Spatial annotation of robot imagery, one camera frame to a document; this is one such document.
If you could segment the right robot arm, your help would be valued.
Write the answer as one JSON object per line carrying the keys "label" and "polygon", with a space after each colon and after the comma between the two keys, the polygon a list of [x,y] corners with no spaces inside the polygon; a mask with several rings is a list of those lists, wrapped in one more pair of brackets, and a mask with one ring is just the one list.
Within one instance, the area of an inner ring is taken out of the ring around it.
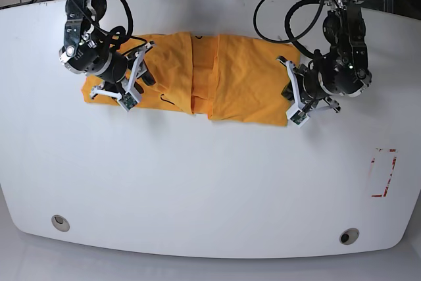
{"label": "right robot arm", "polygon": [[147,86],[156,83],[145,62],[135,65],[135,61],[141,60],[152,48],[150,42],[139,38],[140,45],[126,53],[119,53],[124,43],[135,38],[134,20],[128,2],[119,1],[126,13],[128,25],[106,31],[99,24],[106,13],[106,0],[67,0],[63,47],[60,52],[61,63],[67,69],[76,74],[100,78],[113,93],[123,93],[123,81],[128,72],[142,79]]}

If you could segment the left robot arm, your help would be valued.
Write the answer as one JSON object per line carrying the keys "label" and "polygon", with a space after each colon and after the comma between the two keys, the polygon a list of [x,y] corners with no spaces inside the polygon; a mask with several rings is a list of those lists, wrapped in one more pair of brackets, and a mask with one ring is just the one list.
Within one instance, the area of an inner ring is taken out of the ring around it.
{"label": "left robot arm", "polygon": [[[326,103],[324,109],[339,113],[341,107],[334,96],[356,97],[372,83],[368,69],[368,49],[365,43],[366,25],[362,17],[361,3],[364,0],[300,0],[294,4],[284,18],[286,39],[270,39],[261,32],[258,36],[270,43],[292,44],[309,59],[308,64],[296,66],[284,56],[278,61],[285,66],[289,83],[282,96],[291,102],[287,119],[298,124],[317,111],[318,103]],[[317,12],[309,26],[299,35],[293,35],[293,15],[306,5],[317,5]],[[325,39],[330,49],[309,51],[300,43],[319,19],[324,6],[329,6],[322,24]]]}

